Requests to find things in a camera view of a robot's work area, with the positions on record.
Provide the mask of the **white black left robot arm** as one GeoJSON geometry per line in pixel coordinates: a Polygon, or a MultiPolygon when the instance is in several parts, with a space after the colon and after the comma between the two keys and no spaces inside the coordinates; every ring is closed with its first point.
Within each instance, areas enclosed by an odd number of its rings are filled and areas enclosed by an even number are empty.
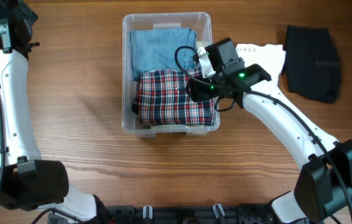
{"type": "Polygon", "coordinates": [[[114,223],[97,196],[72,186],[65,166],[42,159],[37,147],[27,98],[37,18],[23,1],[0,1],[0,207],[53,213],[70,223],[114,223]]]}

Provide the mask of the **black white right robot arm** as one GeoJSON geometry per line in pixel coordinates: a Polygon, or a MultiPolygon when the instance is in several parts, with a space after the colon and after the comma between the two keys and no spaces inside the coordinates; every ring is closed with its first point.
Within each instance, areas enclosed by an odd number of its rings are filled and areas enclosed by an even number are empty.
{"type": "Polygon", "coordinates": [[[260,65],[245,66],[231,39],[205,47],[203,54],[215,73],[189,78],[192,99],[232,99],[269,128],[300,169],[295,188],[268,204],[274,222],[320,223],[345,207],[352,221],[352,140],[339,142],[311,122],[260,65]]]}

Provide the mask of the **blue denim jeans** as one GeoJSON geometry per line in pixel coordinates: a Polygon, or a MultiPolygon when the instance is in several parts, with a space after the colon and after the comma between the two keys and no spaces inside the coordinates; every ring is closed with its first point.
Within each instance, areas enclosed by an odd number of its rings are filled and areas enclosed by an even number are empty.
{"type": "Polygon", "coordinates": [[[175,63],[187,70],[195,66],[192,57],[194,51],[180,46],[196,47],[197,32],[190,28],[176,27],[168,29],[132,30],[129,33],[133,80],[139,81],[145,72],[172,69],[178,71],[175,63]]]}

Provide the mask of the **red navy plaid shirt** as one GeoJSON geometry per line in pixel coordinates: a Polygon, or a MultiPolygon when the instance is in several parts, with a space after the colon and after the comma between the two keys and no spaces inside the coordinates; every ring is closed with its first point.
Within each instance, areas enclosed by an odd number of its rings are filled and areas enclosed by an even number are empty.
{"type": "Polygon", "coordinates": [[[186,92],[188,77],[181,71],[152,70],[141,75],[132,111],[144,125],[214,123],[214,100],[194,102],[186,92]]]}

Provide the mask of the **cream white cloth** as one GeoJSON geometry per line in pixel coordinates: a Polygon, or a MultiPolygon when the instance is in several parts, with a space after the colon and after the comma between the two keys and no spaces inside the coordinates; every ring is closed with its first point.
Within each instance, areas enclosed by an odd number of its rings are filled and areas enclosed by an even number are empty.
{"type": "Polygon", "coordinates": [[[188,92],[192,87],[189,81],[202,77],[201,68],[183,68],[178,58],[181,51],[189,53],[189,59],[198,57],[195,47],[181,45],[174,52],[176,70],[154,70],[145,74],[142,88],[145,99],[140,105],[139,118],[152,129],[171,132],[200,129],[213,123],[213,102],[193,101],[188,92]]]}

